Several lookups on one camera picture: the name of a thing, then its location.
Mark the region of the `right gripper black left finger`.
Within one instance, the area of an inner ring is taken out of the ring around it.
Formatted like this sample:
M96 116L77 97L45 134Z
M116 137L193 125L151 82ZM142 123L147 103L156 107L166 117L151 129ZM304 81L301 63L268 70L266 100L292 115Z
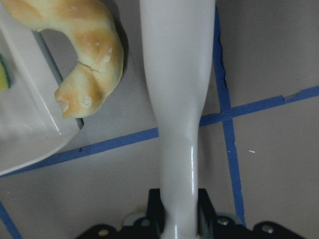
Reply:
M160 198L160 189L150 189L146 217L155 226L158 233L163 233L165 226L165 209Z

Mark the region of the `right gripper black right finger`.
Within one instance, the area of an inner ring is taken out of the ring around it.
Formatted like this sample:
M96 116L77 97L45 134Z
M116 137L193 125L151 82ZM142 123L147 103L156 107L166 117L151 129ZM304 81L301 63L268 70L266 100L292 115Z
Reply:
M198 189L197 231L199 234L214 234L217 220L215 209L206 189Z

